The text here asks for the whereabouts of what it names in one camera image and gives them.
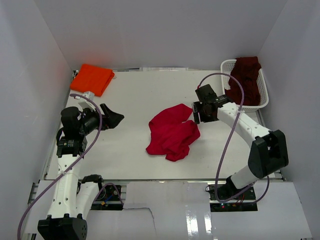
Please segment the bright red t shirt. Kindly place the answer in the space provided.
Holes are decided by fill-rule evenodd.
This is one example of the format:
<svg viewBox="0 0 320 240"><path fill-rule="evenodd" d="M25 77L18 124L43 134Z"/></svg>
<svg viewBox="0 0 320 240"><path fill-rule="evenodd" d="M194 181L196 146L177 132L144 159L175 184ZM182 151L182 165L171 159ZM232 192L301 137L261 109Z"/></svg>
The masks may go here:
<svg viewBox="0 0 320 240"><path fill-rule="evenodd" d="M165 155L171 162L184 159L190 145L201 136L198 125L189 119L192 113L192 108L183 103L158 113L148 124L150 143L146 152L152 156Z"/></svg>

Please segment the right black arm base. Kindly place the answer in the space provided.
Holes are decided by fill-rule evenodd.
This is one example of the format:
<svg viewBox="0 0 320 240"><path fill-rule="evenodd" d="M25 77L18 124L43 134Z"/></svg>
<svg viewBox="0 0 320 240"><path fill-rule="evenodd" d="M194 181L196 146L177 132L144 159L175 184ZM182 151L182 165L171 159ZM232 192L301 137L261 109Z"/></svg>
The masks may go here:
<svg viewBox="0 0 320 240"><path fill-rule="evenodd" d="M214 194L214 185L209 184L204 189L209 193L209 204L211 213L233 213L233 212L257 212L256 194L253 187L249 188L242 195L228 201L227 203L218 202Z"/></svg>

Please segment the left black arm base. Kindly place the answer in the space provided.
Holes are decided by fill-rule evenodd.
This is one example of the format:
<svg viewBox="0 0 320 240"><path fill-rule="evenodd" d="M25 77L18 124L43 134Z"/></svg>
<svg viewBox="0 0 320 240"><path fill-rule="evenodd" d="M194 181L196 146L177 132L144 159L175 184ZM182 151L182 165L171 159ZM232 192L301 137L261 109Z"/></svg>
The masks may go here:
<svg viewBox="0 0 320 240"><path fill-rule="evenodd" d="M91 205L95 211L122 211L123 204L120 201L121 185L108 185Z"/></svg>

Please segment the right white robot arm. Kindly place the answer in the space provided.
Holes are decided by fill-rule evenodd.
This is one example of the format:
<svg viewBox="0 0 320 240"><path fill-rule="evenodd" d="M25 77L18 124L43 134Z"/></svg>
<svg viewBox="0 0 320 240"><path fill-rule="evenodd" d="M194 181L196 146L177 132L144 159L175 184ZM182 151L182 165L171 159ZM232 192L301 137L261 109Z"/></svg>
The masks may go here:
<svg viewBox="0 0 320 240"><path fill-rule="evenodd" d="M250 148L245 167L229 176L225 184L214 186L213 193L219 202L238 199L253 183L289 164L286 137L282 131L260 125L229 97L218 96L208 84L198 87L195 93L198 97L192 104L195 123L221 121Z"/></svg>

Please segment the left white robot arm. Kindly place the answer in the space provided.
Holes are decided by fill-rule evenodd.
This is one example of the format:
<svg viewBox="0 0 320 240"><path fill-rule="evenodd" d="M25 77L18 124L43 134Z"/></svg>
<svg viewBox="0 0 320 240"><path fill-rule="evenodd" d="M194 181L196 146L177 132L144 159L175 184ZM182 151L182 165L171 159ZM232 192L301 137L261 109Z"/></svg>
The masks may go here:
<svg viewBox="0 0 320 240"><path fill-rule="evenodd" d="M87 148L87 135L94 130L114 129L124 119L105 104L103 112L71 106L61 111L62 128L57 133L58 175L52 203L45 219L38 221L37 230L45 240L84 240L88 235L86 221L94 200L105 196L106 187L97 174L80 177L81 163L75 161Z"/></svg>

